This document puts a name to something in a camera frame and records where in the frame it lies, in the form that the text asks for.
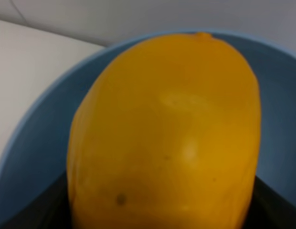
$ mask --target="blue bowl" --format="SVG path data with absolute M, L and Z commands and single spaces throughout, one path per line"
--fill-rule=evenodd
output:
M 73 115 L 104 68 L 137 42 L 166 33 L 137 38 L 95 54 L 38 99 L 18 125 L 0 161 L 0 224 L 64 172 Z M 296 55 L 248 36 L 213 34 L 244 55 L 260 84 L 262 138 L 256 174 L 296 206 Z

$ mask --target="white surface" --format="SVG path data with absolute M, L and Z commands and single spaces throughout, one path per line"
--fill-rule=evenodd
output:
M 112 43 L 144 33 L 214 28 L 296 52 L 296 0 L 12 0 L 37 28 Z
M 0 21 L 0 155 L 16 125 L 59 76 L 101 46 Z
M 0 0 L 0 18 L 18 24 L 26 24 L 9 0 Z

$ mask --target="dark spot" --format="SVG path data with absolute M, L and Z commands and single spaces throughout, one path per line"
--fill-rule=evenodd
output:
M 125 205 L 127 202 L 127 197 L 124 193 L 120 193 L 118 194 L 118 196 L 116 197 L 116 203 L 119 206 L 123 206 Z

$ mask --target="white wall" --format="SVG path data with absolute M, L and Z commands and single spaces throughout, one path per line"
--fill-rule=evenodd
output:
M 17 24 L 26 24 L 15 5 L 10 0 L 0 0 L 0 19 Z
M 100 44 L 205 27 L 249 33 L 296 51 L 296 0 L 11 1 L 33 27 Z

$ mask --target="ripe papaya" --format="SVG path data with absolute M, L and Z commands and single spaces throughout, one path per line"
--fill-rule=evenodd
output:
M 257 79 L 207 33 L 140 42 L 95 81 L 71 127 L 75 229 L 240 229 L 260 142 Z

